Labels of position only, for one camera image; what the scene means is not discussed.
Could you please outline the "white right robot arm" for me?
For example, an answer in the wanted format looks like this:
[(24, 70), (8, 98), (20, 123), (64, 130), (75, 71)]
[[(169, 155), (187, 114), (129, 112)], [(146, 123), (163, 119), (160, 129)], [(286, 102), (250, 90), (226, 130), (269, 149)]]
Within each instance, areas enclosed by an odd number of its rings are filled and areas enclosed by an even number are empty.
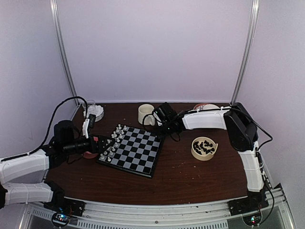
[(249, 197), (244, 200), (244, 206), (253, 211), (262, 204), (262, 194), (266, 187), (263, 179), (264, 164), (258, 143), (258, 124), (241, 103), (178, 113), (165, 102), (155, 108), (152, 114), (156, 119), (156, 133), (160, 137), (193, 129), (226, 130), (230, 144), (238, 152), (246, 174)]

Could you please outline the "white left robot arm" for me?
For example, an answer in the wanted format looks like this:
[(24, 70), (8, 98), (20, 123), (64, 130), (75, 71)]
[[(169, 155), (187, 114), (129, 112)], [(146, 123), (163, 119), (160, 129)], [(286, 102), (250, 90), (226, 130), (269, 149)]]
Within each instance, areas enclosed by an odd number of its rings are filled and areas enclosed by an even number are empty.
[(72, 121), (63, 120), (54, 126), (54, 136), (50, 143), (32, 152), (2, 158), (0, 160), (0, 206), (15, 203), (43, 202), (54, 211), (64, 212), (71, 208), (64, 197), (64, 190), (54, 182), (37, 184), (14, 184), (12, 181), (38, 171), (46, 171), (68, 162), (71, 155), (86, 152), (103, 154), (114, 145), (112, 138), (91, 135), (93, 124), (86, 120), (83, 134), (74, 136), (76, 127)]

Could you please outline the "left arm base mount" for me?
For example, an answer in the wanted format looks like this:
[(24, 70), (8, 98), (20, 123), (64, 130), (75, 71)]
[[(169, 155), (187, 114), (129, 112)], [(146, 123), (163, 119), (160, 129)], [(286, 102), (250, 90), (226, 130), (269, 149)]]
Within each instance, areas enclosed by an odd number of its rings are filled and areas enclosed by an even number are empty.
[(83, 215), (85, 209), (85, 202), (64, 198), (61, 204), (54, 202), (44, 202), (43, 207), (54, 211), (51, 216), (51, 223), (57, 228), (68, 226), (71, 222), (77, 220), (77, 217)]

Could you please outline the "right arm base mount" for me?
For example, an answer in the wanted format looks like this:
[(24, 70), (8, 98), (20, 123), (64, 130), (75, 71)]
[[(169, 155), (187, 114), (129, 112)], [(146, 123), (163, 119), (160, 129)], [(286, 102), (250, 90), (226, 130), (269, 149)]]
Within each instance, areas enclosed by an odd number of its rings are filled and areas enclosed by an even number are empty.
[(261, 210), (268, 206), (267, 199), (259, 201), (250, 197), (234, 199), (228, 202), (231, 216), (241, 215), (244, 224), (250, 227), (258, 226), (263, 221)]

